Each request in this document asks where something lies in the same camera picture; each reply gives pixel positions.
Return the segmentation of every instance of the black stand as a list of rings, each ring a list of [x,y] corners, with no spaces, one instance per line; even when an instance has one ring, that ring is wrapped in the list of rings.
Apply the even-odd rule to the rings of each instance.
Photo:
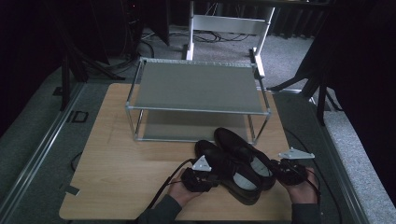
[[[355,20],[359,8],[358,4],[349,6],[344,1],[335,2],[333,10],[325,15],[325,22],[305,55],[295,77],[268,88],[270,91],[281,91],[307,78],[308,81],[302,89],[302,95],[310,98],[319,88],[317,118],[323,126],[326,92],[331,81],[330,71],[336,61],[335,51],[345,38],[347,29]]]
[[[78,82],[86,82],[88,81],[88,74],[85,71],[85,67],[83,63],[86,63],[98,70],[99,72],[105,74],[111,79],[116,80],[125,80],[125,77],[119,77],[109,71],[107,71],[102,65],[93,61],[84,53],[82,53],[73,43],[73,40],[66,30],[64,23],[59,16],[59,12],[56,9],[56,6],[50,0],[42,0],[45,8],[48,10],[50,17],[61,37],[61,51],[64,53],[64,58],[62,62],[62,106],[61,111],[63,111],[67,104],[70,101],[70,73],[72,70],[75,79]]]

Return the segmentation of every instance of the hand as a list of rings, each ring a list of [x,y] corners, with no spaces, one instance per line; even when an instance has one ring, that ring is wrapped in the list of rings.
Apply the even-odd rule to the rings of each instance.
[[[307,179],[318,188],[317,180],[315,179],[314,169],[306,167],[308,173]],[[299,185],[287,186],[282,184],[288,191],[292,203],[318,203],[318,196],[314,188],[306,181]]]
[[[178,176],[171,180],[170,187],[168,190],[169,196],[174,198],[181,207],[186,205],[193,198],[196,198],[202,194],[202,192],[191,192],[184,187],[183,182],[181,182],[181,175],[184,173],[185,169],[181,169]]]

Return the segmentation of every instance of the black cable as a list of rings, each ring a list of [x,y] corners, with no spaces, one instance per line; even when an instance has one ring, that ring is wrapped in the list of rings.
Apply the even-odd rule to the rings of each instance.
[[[74,163],[75,163],[76,159],[77,159],[79,156],[81,156],[81,154],[82,154],[82,152],[79,152],[79,153],[70,161],[70,166],[71,166],[73,172],[75,172],[75,171],[76,171],[76,168],[77,168],[77,166],[75,167],[75,164],[74,164]]]
[[[213,16],[213,15],[215,15],[215,13],[216,13],[216,9],[217,9],[217,7],[218,7],[218,3],[213,3],[213,4],[212,4],[212,6],[206,11],[206,13],[205,13],[206,16],[209,14],[209,12],[210,12],[210,10],[212,9],[212,7],[214,7],[213,13],[212,13],[212,16]]]
[[[121,53],[120,53],[120,55],[122,55],[124,52],[125,52],[125,49],[126,49],[126,46],[127,46],[127,40],[128,40],[128,35],[129,35],[129,27],[128,27],[128,21],[127,21],[127,19],[126,19],[126,17],[125,17],[125,8],[124,8],[124,4],[123,4],[123,1],[120,1],[120,5],[121,5],[121,11],[122,11],[122,18],[123,18],[123,20],[124,20],[124,28],[125,28],[125,38],[124,38],[124,44],[123,44],[123,47],[122,47],[122,51],[121,51]]]
[[[131,67],[137,67],[137,65],[136,64],[134,64],[134,63],[131,63],[131,65],[129,65],[127,68],[125,68],[125,69],[123,69],[123,70],[121,70],[121,71],[119,71],[119,72],[116,72],[116,73],[114,73],[114,74],[120,74],[120,73],[123,73],[123,72],[125,72],[126,70],[128,70],[128,69],[130,69]]]
[[[142,38],[145,39],[148,36],[151,35],[155,35],[155,34],[146,34],[145,37]],[[188,36],[188,32],[183,33],[183,32],[177,32],[177,33],[171,33],[169,34],[169,36]],[[209,39],[209,38],[205,38],[199,35],[212,35],[213,39]],[[247,39],[250,35],[246,35],[245,37],[241,38],[241,39],[237,39],[238,37],[240,37],[242,35],[236,35],[236,37],[233,38],[224,38],[222,37],[219,33],[216,32],[212,32],[212,31],[194,31],[194,40],[198,41],[198,42],[203,42],[203,43],[219,43],[219,42],[238,42],[238,41],[243,41],[245,39]]]
[[[195,161],[196,161],[195,159],[189,159],[189,160],[183,161],[183,163],[181,163],[176,168],[176,170],[170,176],[168,176],[168,178],[166,178],[165,182],[163,182],[163,185],[160,187],[160,189],[158,189],[157,193],[155,194],[154,198],[152,199],[151,203],[148,205],[148,207],[146,209],[152,208],[152,206],[155,204],[155,202],[157,202],[160,195],[163,193],[163,190],[166,188],[166,186],[169,185],[169,182],[172,180],[172,178],[175,176],[175,174],[178,172],[178,170],[181,169],[181,167],[183,167],[187,162],[194,163]]]
[[[307,153],[311,153],[311,152],[308,150],[308,147],[303,143],[303,141],[302,141],[296,134],[294,134],[292,131],[290,131],[290,130],[287,129],[287,128],[283,128],[283,129],[285,130],[285,132],[291,134],[291,135],[303,146],[303,148],[305,149],[305,151],[306,151]],[[323,173],[321,172],[321,170],[320,170],[320,168],[319,168],[317,162],[316,162],[315,160],[312,160],[312,161],[313,161],[313,163],[315,164],[315,166],[317,167],[317,170],[318,170],[320,176],[322,177],[322,180],[323,180],[324,184],[326,185],[326,188],[327,188],[327,190],[329,191],[329,193],[330,193],[330,195],[331,195],[331,197],[332,197],[332,200],[334,201],[335,207],[336,207],[336,209],[337,209],[338,217],[339,217],[339,223],[343,223],[343,218],[342,218],[342,214],[341,214],[340,205],[339,205],[338,202],[335,200],[335,195],[332,193],[332,190],[330,189],[330,185],[329,185],[329,183],[327,182],[326,178],[324,177]]]
[[[84,65],[85,65],[85,68],[86,68],[87,73],[89,73],[90,75],[99,76],[99,75],[102,74],[101,72],[98,72],[98,71],[97,71],[94,67],[92,67],[90,64],[84,63]],[[122,72],[124,72],[124,71],[130,69],[132,66],[134,66],[134,58],[132,58],[132,57],[127,57],[127,58],[125,59],[124,62],[117,63],[117,64],[113,64],[113,65],[110,65],[110,66],[104,66],[104,68],[105,68],[107,71],[110,71],[110,72],[114,73],[114,70],[120,69],[120,68],[125,68],[125,67],[126,67],[126,68],[123,69],[122,71],[119,71],[119,72],[117,72],[117,73],[114,73],[114,74],[119,74],[119,73],[122,73]]]
[[[318,181],[318,186],[316,187],[316,186],[314,185],[314,183],[312,183],[308,178],[306,178],[305,175],[301,174],[299,171],[297,171],[296,169],[294,169],[294,167],[289,166],[289,169],[291,169],[292,171],[294,171],[294,173],[296,173],[297,175],[301,176],[301,177],[304,179],[304,181],[305,181],[306,183],[308,183],[308,184],[312,187],[312,189],[314,189],[315,194],[317,195],[317,199],[318,199],[317,204],[320,206],[320,199],[321,199],[320,182],[319,182],[319,179],[318,179],[317,175],[315,175],[314,172],[308,171],[308,172],[310,172],[311,174],[313,174],[314,177],[315,177],[315,179]]]
[[[146,41],[144,41],[142,39],[140,40],[140,43],[145,44],[145,45],[148,46],[149,51],[151,53],[151,58],[154,58],[154,48],[148,42],[146,42]]]

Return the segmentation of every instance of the white bracket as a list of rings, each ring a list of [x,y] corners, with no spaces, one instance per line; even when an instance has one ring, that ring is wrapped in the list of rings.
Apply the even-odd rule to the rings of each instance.
[[[314,159],[315,155],[313,153],[306,153],[291,147],[289,151],[279,153],[279,157],[288,160],[298,160],[298,159]]]
[[[212,167],[207,163],[205,156],[202,156],[198,161],[192,166],[192,170],[195,171],[207,171],[210,172]]]

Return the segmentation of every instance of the wooden board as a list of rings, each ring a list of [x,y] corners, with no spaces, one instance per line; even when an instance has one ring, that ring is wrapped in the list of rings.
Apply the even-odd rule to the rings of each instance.
[[[109,87],[71,182],[79,194],[66,193],[60,210],[62,218],[135,219],[163,181],[183,161],[195,158],[194,143],[134,141],[125,112],[130,88],[129,84]],[[270,93],[267,95],[273,114],[256,148],[277,159],[277,154],[289,146],[274,99]],[[177,220],[290,220],[290,217],[289,195],[276,182],[250,206],[238,202],[222,186],[213,188],[185,206]]]

